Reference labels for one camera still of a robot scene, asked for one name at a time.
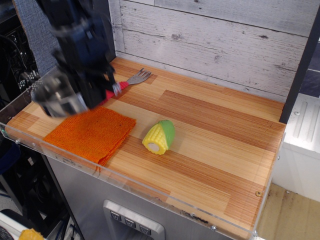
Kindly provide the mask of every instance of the screw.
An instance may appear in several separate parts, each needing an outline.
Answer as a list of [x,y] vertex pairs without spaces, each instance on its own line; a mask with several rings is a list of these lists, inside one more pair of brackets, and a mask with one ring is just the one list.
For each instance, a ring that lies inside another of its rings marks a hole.
[[261,196],[262,196],[262,192],[256,191],[256,192],[255,192],[255,195],[256,195],[257,197],[261,197]]

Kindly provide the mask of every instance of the red fork handle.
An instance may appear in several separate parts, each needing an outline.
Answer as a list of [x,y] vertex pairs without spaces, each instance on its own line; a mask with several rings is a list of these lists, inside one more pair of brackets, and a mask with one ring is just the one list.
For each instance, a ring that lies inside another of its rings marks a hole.
[[[121,90],[125,89],[129,86],[129,83],[127,81],[121,81],[119,82]],[[105,90],[105,100],[103,100],[99,105],[105,104],[110,98],[112,98],[115,95],[113,91]]]

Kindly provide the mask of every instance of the fork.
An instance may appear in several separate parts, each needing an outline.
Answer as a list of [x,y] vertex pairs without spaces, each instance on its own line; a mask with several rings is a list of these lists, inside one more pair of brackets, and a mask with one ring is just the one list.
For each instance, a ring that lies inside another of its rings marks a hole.
[[[119,85],[119,89],[123,90],[126,87],[128,87],[129,85],[132,84],[140,84],[142,82],[144,82],[145,80],[147,80],[151,75],[151,71],[145,70],[145,68],[142,68],[138,73],[136,73],[135,75],[133,75],[132,77],[130,77],[127,81],[121,81],[118,82]],[[114,95],[116,95],[114,92],[106,90],[106,97],[105,100],[100,103],[100,105],[104,104],[106,101],[108,101],[110,98],[112,98]]]

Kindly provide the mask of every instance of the wooden tabletop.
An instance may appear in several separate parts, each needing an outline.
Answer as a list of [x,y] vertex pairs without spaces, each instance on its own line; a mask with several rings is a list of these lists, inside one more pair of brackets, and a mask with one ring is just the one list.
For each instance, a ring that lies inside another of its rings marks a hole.
[[[121,58],[112,65],[118,82],[143,67],[152,76],[103,105],[137,122],[105,167],[167,194],[159,198],[186,213],[203,210],[196,212],[202,222],[248,238],[233,225],[254,230],[286,126],[279,123],[283,103]],[[31,103],[8,125],[43,139],[62,120]],[[142,139],[160,120],[171,120],[176,134],[170,150],[155,155]]]

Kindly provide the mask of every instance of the wooden floor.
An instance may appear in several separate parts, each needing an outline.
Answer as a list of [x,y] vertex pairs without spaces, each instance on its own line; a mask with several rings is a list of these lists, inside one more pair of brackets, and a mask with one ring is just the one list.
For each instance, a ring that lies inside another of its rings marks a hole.
[[320,202],[272,184],[257,232],[265,240],[319,240]]

